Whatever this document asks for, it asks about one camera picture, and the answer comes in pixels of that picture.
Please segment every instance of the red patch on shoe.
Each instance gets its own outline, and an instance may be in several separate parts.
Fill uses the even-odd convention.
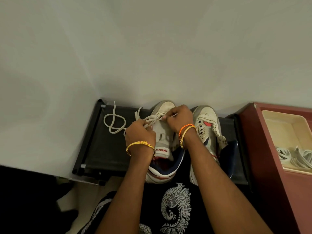
[[[206,122],[206,121],[204,121],[204,124],[205,124],[206,126],[212,126],[212,125],[213,125],[212,123],[209,123],[209,122]]]

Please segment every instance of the bracelet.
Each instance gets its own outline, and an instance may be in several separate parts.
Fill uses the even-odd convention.
[[[179,138],[180,138],[180,136],[181,136],[181,131],[182,131],[185,127],[187,127],[187,126],[194,126],[194,125],[193,125],[193,124],[187,124],[187,125],[183,126],[183,127],[180,129]]]
[[[153,157],[155,157],[155,155],[156,155],[155,148],[154,148],[150,143],[148,143],[148,142],[146,142],[146,141],[138,141],[138,142],[134,142],[134,143],[129,144],[128,147],[126,148],[126,152],[127,152],[127,154],[128,154],[129,156],[131,156],[131,154],[130,154],[129,151],[128,151],[128,150],[129,150],[129,147],[130,147],[131,145],[134,145],[134,144],[143,144],[143,145],[146,145],[146,146],[152,148],[152,149],[154,150],[154,155],[153,155]]]
[[[186,130],[184,131],[184,133],[183,133],[183,135],[182,135],[182,137],[181,137],[181,140],[180,140],[180,146],[181,146],[182,149],[184,149],[184,147],[183,147],[183,138],[184,138],[184,135],[185,135],[185,133],[186,133],[190,128],[192,128],[192,127],[194,127],[195,130],[197,131],[197,129],[196,129],[196,127],[195,127],[194,125],[193,125],[193,126],[190,126],[190,127],[188,127],[188,128],[186,128]]]

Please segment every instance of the beige tray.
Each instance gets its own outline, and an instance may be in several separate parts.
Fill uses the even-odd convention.
[[[312,150],[312,132],[304,117],[267,110],[263,110],[262,114],[276,147],[291,149],[298,146]],[[312,175],[312,172],[291,163],[282,163],[282,166],[286,171]]]

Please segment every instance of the wall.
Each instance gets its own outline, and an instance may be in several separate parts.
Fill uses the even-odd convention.
[[[99,95],[311,107],[312,0],[49,0]]]
[[[0,164],[71,177],[98,96],[46,0],[0,0]]]

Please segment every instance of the tiled floor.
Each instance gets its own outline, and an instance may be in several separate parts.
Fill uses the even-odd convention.
[[[74,208],[79,210],[79,216],[67,234],[76,234],[89,221],[98,202],[108,192],[116,191],[122,179],[122,177],[111,177],[105,186],[76,182],[74,188],[58,200],[62,211]]]

